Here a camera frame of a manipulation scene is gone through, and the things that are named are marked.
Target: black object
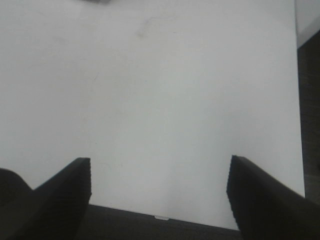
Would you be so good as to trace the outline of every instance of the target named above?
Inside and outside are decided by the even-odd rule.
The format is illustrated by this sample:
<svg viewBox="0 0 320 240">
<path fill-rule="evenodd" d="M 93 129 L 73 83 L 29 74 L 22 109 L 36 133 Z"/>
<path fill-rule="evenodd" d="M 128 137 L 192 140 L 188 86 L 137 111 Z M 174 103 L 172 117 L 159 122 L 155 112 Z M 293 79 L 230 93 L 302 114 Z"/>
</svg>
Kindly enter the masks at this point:
<svg viewBox="0 0 320 240">
<path fill-rule="evenodd" d="M 0 240 L 72 240 L 90 196 L 89 158 L 77 158 L 35 190 L 0 169 Z"/>
<path fill-rule="evenodd" d="M 320 207 L 232 156 L 227 195 L 244 240 L 319 240 Z"/>
</svg>

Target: white board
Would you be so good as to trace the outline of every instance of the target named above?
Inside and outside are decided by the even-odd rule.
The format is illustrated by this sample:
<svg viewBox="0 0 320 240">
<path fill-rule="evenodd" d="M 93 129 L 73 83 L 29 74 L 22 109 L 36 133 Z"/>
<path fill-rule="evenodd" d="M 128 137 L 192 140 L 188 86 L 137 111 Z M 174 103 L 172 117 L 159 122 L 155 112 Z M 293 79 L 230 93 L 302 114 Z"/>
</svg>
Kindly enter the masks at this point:
<svg viewBox="0 0 320 240">
<path fill-rule="evenodd" d="M 0 165 L 91 157 L 92 204 L 236 229 L 232 154 L 304 195 L 294 0 L 0 1 Z"/>
</svg>

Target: white surface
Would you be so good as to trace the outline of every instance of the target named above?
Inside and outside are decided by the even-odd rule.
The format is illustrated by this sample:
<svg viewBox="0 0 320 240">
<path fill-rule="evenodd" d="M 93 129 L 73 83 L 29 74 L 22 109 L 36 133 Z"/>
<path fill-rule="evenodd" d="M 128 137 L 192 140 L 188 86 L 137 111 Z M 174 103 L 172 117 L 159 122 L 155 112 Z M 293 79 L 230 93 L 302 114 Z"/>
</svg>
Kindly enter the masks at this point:
<svg viewBox="0 0 320 240">
<path fill-rule="evenodd" d="M 295 0 L 297 45 L 301 47 L 320 30 L 320 0 Z"/>
<path fill-rule="evenodd" d="M 232 154 L 304 194 L 294 0 L 0 1 L 0 164 L 92 158 L 91 203 L 236 228 Z"/>
</svg>

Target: white panel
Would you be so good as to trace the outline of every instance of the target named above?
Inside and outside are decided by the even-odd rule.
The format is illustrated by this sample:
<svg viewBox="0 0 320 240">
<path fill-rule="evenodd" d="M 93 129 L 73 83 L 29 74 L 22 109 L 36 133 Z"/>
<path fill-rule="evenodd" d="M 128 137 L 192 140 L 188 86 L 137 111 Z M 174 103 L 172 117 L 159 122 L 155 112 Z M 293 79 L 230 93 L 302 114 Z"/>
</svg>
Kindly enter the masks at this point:
<svg viewBox="0 0 320 240">
<path fill-rule="evenodd" d="M 232 154 L 304 194 L 296 49 L 294 0 L 2 0 L 0 165 L 236 229 Z"/>
</svg>

